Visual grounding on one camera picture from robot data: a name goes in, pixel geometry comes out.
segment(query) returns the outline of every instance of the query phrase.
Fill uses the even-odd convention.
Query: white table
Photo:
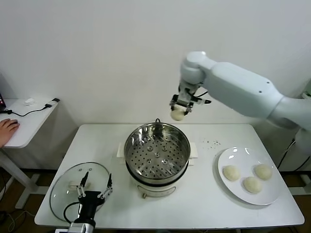
[[[44,107],[46,103],[51,100],[36,100],[36,104],[26,106],[24,105],[25,100],[4,100],[6,103],[6,109],[12,109],[13,112],[16,112],[20,115],[23,115],[29,111],[41,109]],[[23,148],[28,145],[37,131],[40,129],[42,124],[51,114],[51,112],[55,109],[56,105],[51,108],[44,109],[40,112],[30,113],[27,116],[20,117],[15,114],[0,114],[0,121],[10,118],[17,119],[20,123],[19,129],[15,132],[10,141],[4,146],[5,148]],[[31,179],[23,173],[10,159],[5,150],[0,149],[0,165],[7,172],[9,172],[12,177],[6,183],[7,188],[11,185],[14,178],[18,180],[23,186],[25,186],[25,190],[20,196],[18,202],[16,203],[16,209],[22,209],[25,205],[30,194],[42,194],[45,195],[48,187],[37,186],[35,182],[38,180],[39,175],[35,174],[31,177]],[[4,195],[4,190],[0,192],[0,197]]]
[[[250,125],[177,125],[196,143],[198,156],[182,177],[178,189],[163,198],[142,199],[124,164],[116,158],[138,125],[83,125],[79,128],[35,216],[38,225],[65,227],[50,210],[49,199],[56,180],[70,167],[84,162],[103,164],[112,172],[113,194],[96,213],[96,228],[118,229],[224,229],[299,225],[304,217],[282,181],[281,194],[268,206],[240,201],[217,178],[214,160],[229,147],[249,147],[270,158]]]

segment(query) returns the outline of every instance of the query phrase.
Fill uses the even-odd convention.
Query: finger
[[[13,124],[13,125],[10,125],[9,127],[8,127],[8,130],[9,131],[13,131],[13,130],[17,130],[19,128],[19,124]]]
[[[11,119],[4,119],[4,120],[0,121],[0,127],[2,127],[9,120],[11,120]]]
[[[11,124],[16,123],[17,120],[8,120],[7,122],[5,122],[5,124],[3,125],[3,127],[8,128]]]

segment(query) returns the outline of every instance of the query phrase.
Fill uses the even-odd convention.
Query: white wall
[[[15,155],[16,162],[50,168],[53,151],[57,167],[69,143],[57,146],[84,123],[172,122],[168,104],[180,61],[191,50],[263,75],[285,95],[297,94],[311,77],[310,9],[309,0],[0,0],[0,69],[8,86],[19,98],[62,100],[54,116],[61,130],[46,138],[56,141],[45,141],[47,155],[34,145],[27,160],[40,162]],[[184,121],[258,122],[217,101],[196,106]],[[257,129],[273,153],[286,147],[271,137],[283,131],[262,123]]]

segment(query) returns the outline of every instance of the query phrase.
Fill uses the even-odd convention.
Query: table leg
[[[301,179],[306,186],[304,187],[290,187],[288,188],[293,196],[297,195],[311,195],[311,180],[308,175],[301,175]]]
[[[39,179],[40,175],[39,174],[35,174],[31,177],[31,180],[36,183],[37,180]],[[30,191],[29,189],[25,188],[25,190],[23,191],[23,193],[20,195],[15,208],[16,209],[22,209],[24,207],[24,205],[26,204],[26,201],[28,200],[28,197],[31,194],[41,194],[41,195],[46,195],[47,191],[48,191],[49,187],[48,186],[38,186],[38,189],[36,191]]]
[[[17,201],[15,208],[16,209],[22,209],[24,205],[26,204],[26,201],[31,194],[41,194],[45,195],[49,189],[48,186],[38,186],[35,183],[39,179],[40,175],[35,174],[31,177],[31,179],[23,173],[18,166],[16,166],[8,157],[8,154],[3,150],[0,149],[0,165],[12,175],[11,179],[8,181],[8,183],[13,182],[13,177],[17,179],[23,186],[25,186],[25,189],[20,196],[19,200]]]
[[[22,172],[18,166],[16,166],[8,157],[7,153],[0,149],[0,165],[10,173],[15,179],[18,180],[23,186],[31,191],[36,191],[38,186],[32,181],[24,172]]]

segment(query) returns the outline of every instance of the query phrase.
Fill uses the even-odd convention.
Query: dough ball
[[[256,175],[264,181],[272,177],[272,169],[266,164],[259,164],[255,167]]]
[[[174,110],[171,111],[171,118],[173,120],[181,121],[184,119],[184,117],[185,117],[185,112],[180,108],[174,107]]]
[[[224,167],[224,175],[230,181],[237,181],[241,177],[239,169],[233,165]]]
[[[243,181],[243,184],[246,190],[250,193],[257,194],[257,193],[260,193],[262,190],[262,184],[260,180],[257,179],[256,177],[247,177]]]

